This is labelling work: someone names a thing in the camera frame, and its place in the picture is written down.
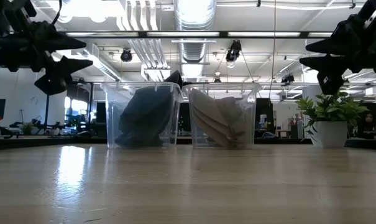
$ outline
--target ceiling beam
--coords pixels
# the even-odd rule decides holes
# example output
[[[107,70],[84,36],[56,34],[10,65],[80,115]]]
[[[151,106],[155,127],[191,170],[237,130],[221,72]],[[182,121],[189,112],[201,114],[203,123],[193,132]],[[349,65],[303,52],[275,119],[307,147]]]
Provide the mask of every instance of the ceiling beam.
[[[79,39],[327,39],[332,32],[325,31],[68,31],[61,32]]]

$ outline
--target desk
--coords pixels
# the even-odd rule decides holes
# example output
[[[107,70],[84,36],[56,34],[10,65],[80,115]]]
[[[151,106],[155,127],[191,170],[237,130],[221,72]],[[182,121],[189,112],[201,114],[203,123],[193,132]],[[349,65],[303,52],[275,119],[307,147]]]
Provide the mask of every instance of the desk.
[[[276,130],[277,136],[282,138],[282,133],[286,133],[286,138],[290,138],[290,130]]]
[[[376,224],[376,151],[6,149],[0,223]]]

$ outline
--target black cable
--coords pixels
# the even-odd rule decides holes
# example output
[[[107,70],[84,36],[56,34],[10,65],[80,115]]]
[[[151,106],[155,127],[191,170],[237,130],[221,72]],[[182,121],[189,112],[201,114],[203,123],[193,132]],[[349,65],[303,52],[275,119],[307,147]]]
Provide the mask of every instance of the black cable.
[[[226,54],[227,54],[227,51],[228,51],[228,50],[225,50],[225,52],[224,52],[224,56],[222,57],[221,61],[218,61],[219,64],[218,64],[217,70],[216,70],[215,72],[218,72],[218,71],[219,71],[219,67],[220,67],[221,64],[222,64],[222,61],[224,60],[224,58],[225,58],[225,56],[226,56]]]
[[[53,19],[51,25],[54,26],[55,23],[57,23],[58,18],[59,18],[59,15],[60,15],[60,13],[61,13],[61,9],[62,9],[62,0],[59,0],[59,10],[58,10],[58,12],[57,12],[57,15],[56,15],[55,18]]]
[[[270,88],[269,88],[269,102],[270,101],[270,93],[272,91],[272,83],[273,83],[273,73],[275,71],[275,47],[276,47],[276,0],[275,0],[275,12],[274,12],[274,22],[273,22],[273,54],[272,54],[272,57],[273,57],[273,60],[272,60],[272,79],[270,80]]]
[[[247,64],[247,61],[245,60],[245,56],[244,56],[243,50],[241,50],[241,52],[242,52],[242,55],[243,55],[244,63],[245,63],[245,65],[246,65],[246,67],[247,67],[247,69],[248,69],[248,71],[249,71],[250,77],[251,77],[251,79],[252,79],[252,82],[255,82],[255,81],[254,81],[254,78],[253,78],[252,75],[251,75],[251,71],[250,71],[249,65]]]

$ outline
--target dark blue cloth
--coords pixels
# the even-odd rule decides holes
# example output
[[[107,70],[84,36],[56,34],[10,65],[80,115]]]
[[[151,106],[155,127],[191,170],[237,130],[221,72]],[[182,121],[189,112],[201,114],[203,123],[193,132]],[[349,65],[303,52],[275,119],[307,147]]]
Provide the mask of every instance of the dark blue cloth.
[[[179,71],[174,72],[165,82],[182,86]],[[175,99],[169,86],[141,88],[135,92],[123,114],[120,116],[119,129],[122,134],[115,140],[121,147],[162,146],[159,134],[166,128]]]

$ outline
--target transparent storage container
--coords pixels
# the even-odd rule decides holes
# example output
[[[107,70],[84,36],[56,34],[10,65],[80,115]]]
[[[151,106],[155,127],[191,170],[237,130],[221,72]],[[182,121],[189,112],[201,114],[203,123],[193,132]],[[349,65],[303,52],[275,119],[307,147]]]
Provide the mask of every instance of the transparent storage container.
[[[167,148],[177,142],[182,95],[175,83],[103,83],[109,148]]]
[[[256,83],[200,83],[183,87],[189,99],[194,148],[254,145]]]

